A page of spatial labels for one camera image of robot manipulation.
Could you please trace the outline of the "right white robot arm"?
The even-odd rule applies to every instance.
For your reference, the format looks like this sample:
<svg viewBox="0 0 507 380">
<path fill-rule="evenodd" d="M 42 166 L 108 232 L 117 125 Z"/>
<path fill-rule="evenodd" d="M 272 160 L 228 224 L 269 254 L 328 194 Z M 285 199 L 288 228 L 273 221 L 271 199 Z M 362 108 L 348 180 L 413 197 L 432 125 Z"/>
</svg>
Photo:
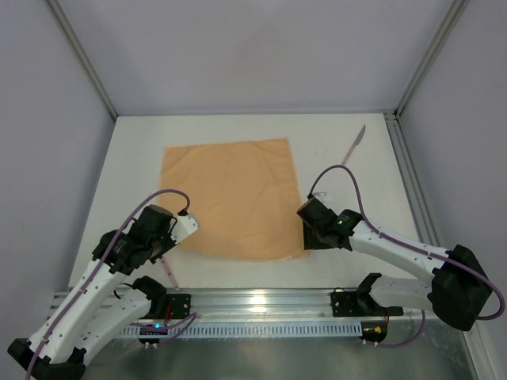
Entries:
<svg viewBox="0 0 507 380">
<path fill-rule="evenodd" d="M 408 279 L 370 273 L 356 288 L 365 314 L 394 307 L 430 310 L 445 324 L 469 331 L 492 293 L 486 274 L 472 251 L 424 245 L 392 237 L 351 210 L 336 214 L 311 197 L 297 211 L 303 235 L 331 249 L 345 249 L 382 260 L 410 274 Z"/>
</svg>

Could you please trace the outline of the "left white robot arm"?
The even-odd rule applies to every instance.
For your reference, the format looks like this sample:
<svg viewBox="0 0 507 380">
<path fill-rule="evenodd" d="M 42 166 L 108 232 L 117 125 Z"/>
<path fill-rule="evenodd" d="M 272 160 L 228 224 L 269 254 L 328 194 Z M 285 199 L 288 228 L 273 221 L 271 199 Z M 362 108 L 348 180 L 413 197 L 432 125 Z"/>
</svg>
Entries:
<svg viewBox="0 0 507 380">
<path fill-rule="evenodd" d="M 186 210 L 174 215 L 150 205 L 138 218 L 104 234 L 92 258 L 59 308 L 30 337 L 15 339 L 9 355 L 28 379 L 80 379 L 94 356 L 117 334 L 169 304 L 167 289 L 145 275 L 106 311 L 100 308 L 145 263 L 155 263 L 199 227 Z"/>
</svg>

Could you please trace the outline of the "peach cloth napkin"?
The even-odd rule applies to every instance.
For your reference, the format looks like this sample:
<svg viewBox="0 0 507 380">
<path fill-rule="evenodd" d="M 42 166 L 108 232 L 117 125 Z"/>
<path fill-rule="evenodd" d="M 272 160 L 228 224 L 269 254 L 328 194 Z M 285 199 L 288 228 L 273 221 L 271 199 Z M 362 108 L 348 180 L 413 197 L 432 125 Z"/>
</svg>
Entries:
<svg viewBox="0 0 507 380">
<path fill-rule="evenodd" d="M 231 260 L 308 257 L 287 139 L 168 146 L 161 188 L 186 193 L 200 226 L 184 249 Z"/>
</svg>

